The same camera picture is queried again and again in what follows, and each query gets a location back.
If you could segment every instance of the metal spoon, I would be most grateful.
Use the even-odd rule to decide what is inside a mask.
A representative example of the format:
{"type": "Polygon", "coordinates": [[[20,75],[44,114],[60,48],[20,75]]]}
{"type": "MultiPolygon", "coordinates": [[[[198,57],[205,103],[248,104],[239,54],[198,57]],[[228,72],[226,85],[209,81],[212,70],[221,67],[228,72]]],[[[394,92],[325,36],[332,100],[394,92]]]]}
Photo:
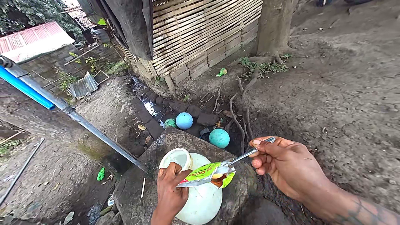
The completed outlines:
{"type": "MultiPolygon", "coordinates": [[[[266,140],[264,140],[264,141],[270,142],[270,143],[274,143],[274,142],[276,141],[276,138],[270,137],[270,138],[268,138],[268,139],[266,139],[266,140]]],[[[236,163],[237,161],[239,161],[239,160],[241,160],[241,159],[243,159],[243,158],[245,158],[245,157],[247,157],[247,156],[249,156],[249,155],[251,155],[251,154],[254,154],[254,153],[256,153],[256,152],[258,152],[257,149],[251,148],[251,149],[249,149],[249,151],[247,151],[247,152],[244,153],[243,155],[237,157],[237,158],[234,159],[232,162],[230,162],[229,165],[232,165],[232,164],[236,163]]]]}

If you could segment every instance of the tree trunk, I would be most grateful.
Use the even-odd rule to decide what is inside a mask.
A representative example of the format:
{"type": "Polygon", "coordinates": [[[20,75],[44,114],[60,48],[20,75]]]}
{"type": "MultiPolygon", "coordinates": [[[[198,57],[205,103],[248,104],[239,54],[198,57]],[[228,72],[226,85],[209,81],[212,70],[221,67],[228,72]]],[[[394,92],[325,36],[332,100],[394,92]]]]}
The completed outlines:
{"type": "Polygon", "coordinates": [[[293,6],[298,0],[264,0],[258,22],[257,55],[278,56],[288,48],[293,6]]]}
{"type": "Polygon", "coordinates": [[[0,105],[0,119],[39,137],[82,151],[116,175],[122,175],[131,165],[126,158],[65,113],[44,108],[2,79],[0,105]]]}

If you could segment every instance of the green ball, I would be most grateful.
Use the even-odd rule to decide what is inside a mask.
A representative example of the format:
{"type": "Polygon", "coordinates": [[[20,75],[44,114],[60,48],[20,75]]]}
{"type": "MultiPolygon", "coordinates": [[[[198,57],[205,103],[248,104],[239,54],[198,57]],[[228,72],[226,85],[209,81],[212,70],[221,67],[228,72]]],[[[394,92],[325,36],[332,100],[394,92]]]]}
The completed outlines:
{"type": "Polygon", "coordinates": [[[164,123],[164,126],[165,126],[165,128],[167,128],[167,127],[175,127],[175,128],[178,128],[178,127],[176,126],[176,122],[175,122],[174,119],[167,119],[167,120],[165,121],[165,123],[164,123]]]}
{"type": "Polygon", "coordinates": [[[229,144],[229,134],[223,129],[215,129],[210,133],[210,143],[223,149],[229,144]]]}

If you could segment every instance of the white plastic container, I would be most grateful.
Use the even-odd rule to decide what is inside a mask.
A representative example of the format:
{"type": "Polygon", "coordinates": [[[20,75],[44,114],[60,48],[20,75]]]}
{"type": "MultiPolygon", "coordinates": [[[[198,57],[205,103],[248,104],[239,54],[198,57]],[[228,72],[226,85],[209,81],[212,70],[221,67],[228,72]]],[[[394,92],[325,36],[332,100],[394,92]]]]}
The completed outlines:
{"type": "MultiPolygon", "coordinates": [[[[182,170],[195,170],[211,163],[206,157],[189,153],[186,149],[177,148],[168,152],[161,160],[159,168],[167,168],[170,162],[182,166],[182,170]]],[[[176,217],[185,223],[201,225],[212,220],[222,204],[222,189],[217,189],[210,183],[189,188],[189,198],[176,217]]]]}

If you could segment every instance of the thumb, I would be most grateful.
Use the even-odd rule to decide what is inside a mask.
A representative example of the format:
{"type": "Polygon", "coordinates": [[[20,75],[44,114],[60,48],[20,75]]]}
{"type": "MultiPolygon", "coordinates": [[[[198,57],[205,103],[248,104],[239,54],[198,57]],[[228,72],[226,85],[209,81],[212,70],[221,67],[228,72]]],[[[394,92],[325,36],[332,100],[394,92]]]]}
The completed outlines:
{"type": "Polygon", "coordinates": [[[252,140],[251,145],[257,150],[265,152],[273,158],[278,158],[281,154],[287,151],[287,149],[278,146],[278,141],[271,143],[268,141],[254,139],[252,140]]]}

